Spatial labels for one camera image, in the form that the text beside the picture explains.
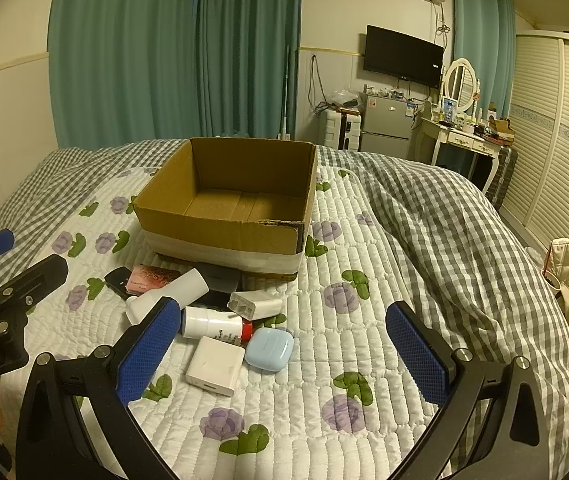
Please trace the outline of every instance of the green leaf print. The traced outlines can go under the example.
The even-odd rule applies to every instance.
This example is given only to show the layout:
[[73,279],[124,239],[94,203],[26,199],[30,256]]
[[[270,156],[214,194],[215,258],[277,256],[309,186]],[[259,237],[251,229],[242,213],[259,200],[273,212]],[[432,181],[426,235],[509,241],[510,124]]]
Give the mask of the green leaf print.
[[80,253],[84,251],[87,246],[87,238],[85,238],[82,233],[76,233],[76,240],[71,244],[71,249],[67,253],[69,258],[76,258],[80,256]]
[[138,197],[137,195],[133,195],[133,196],[131,197],[131,200],[129,201],[129,205],[126,207],[126,211],[125,211],[125,213],[126,213],[127,215],[130,215],[131,213],[133,213],[133,201],[134,201],[137,197]]
[[278,314],[277,316],[267,317],[265,319],[257,319],[253,322],[253,330],[256,331],[258,328],[264,326],[272,328],[274,325],[280,325],[287,320],[285,314]]
[[116,240],[116,245],[114,246],[114,249],[111,251],[114,254],[116,254],[118,251],[122,251],[122,249],[124,249],[126,247],[126,245],[129,243],[129,233],[127,231],[120,231],[118,233],[118,239]]
[[252,424],[248,431],[242,431],[238,438],[220,444],[220,451],[232,455],[259,453],[269,444],[269,430],[262,424]]
[[98,297],[104,288],[104,282],[100,278],[89,278],[88,283],[88,296],[89,301],[93,301]]
[[142,396],[145,399],[158,402],[161,399],[167,399],[168,396],[170,396],[172,389],[173,381],[171,380],[171,377],[169,377],[167,374],[164,374],[158,378],[155,385],[151,383],[149,385],[149,388],[145,390]]
[[98,206],[100,205],[100,202],[94,202],[93,204],[89,204],[87,205],[81,212],[80,212],[80,216],[91,216],[93,215],[93,213],[96,212],[96,209],[98,209]]
[[338,388],[347,391],[347,397],[358,397],[363,406],[373,403],[373,393],[367,383],[367,379],[359,372],[345,372],[333,380]]
[[305,244],[305,254],[309,258],[317,258],[326,254],[329,248],[322,245],[320,240],[314,240],[311,235],[307,236],[307,243]]
[[342,273],[342,279],[351,283],[361,299],[369,299],[369,278],[362,270],[345,270]]

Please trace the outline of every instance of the wardrobe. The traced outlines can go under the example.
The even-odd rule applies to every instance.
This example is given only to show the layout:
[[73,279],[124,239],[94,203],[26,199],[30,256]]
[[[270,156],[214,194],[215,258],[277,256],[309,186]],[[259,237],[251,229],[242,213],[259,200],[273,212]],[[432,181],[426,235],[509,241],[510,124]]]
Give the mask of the wardrobe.
[[500,214],[547,248],[569,238],[569,34],[517,35],[509,117],[518,160]]

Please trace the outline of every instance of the black television screen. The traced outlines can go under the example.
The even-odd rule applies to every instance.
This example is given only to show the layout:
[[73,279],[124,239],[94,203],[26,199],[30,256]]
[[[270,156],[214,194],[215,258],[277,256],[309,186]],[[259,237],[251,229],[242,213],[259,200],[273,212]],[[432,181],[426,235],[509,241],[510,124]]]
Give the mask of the black television screen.
[[444,53],[437,44],[369,25],[364,68],[438,88]]

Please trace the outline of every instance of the teal curtain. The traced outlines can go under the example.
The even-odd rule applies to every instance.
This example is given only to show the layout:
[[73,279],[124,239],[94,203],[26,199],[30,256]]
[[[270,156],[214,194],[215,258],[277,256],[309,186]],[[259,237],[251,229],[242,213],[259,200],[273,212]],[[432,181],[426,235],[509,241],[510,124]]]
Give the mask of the teal curtain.
[[295,110],[299,2],[53,0],[48,49],[59,145],[276,137],[287,45],[287,110]]
[[479,107],[490,102],[508,116],[516,63],[516,9],[512,0],[454,0],[453,59],[466,57],[481,80]]

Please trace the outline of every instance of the red bottle cap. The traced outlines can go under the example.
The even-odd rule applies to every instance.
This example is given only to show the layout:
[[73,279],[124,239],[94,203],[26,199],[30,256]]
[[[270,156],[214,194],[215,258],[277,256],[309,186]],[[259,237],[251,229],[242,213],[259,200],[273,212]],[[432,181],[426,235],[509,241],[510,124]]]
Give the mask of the red bottle cap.
[[253,323],[242,319],[242,335],[240,336],[241,344],[247,344],[253,335]]

